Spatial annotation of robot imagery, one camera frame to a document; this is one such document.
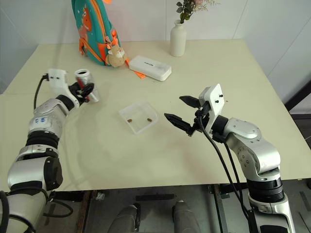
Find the pink flower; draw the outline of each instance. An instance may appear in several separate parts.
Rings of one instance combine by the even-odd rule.
[[[194,0],[195,5],[197,5],[197,6],[202,6],[203,2],[204,2],[204,0]]]

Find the white power bank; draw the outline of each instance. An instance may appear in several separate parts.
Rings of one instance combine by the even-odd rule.
[[[159,81],[164,81],[172,73],[172,67],[143,56],[136,56],[129,63],[131,70],[145,74]]]

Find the clear plastic container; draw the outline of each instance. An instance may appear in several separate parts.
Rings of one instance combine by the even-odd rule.
[[[153,107],[147,102],[133,103],[119,111],[121,117],[139,134],[157,123],[159,117]]]

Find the white wall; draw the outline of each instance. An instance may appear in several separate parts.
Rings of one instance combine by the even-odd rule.
[[[179,17],[175,12],[176,2],[112,0],[106,9],[122,41],[169,40],[173,22]],[[243,38],[280,98],[286,102],[311,78],[308,76],[311,73],[311,1],[218,2],[221,4],[210,7],[209,12],[194,14],[185,24],[188,39]],[[17,56],[18,62],[12,65],[14,69],[0,66],[6,68],[5,72],[1,71],[6,78],[1,75],[0,82],[8,83],[15,76],[37,44],[78,41],[70,0],[0,0],[0,3],[1,28],[3,24],[11,25],[10,34],[22,41],[3,40],[1,29],[1,48],[7,43],[18,48],[10,59],[24,52],[23,56]],[[3,53],[1,49],[1,64],[10,63]],[[293,111],[311,111],[310,106],[311,97]]]

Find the white vase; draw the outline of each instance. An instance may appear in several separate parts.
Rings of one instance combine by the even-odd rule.
[[[187,31],[183,24],[180,23],[180,19],[174,23],[175,27],[171,30],[171,55],[180,57],[185,53]]]

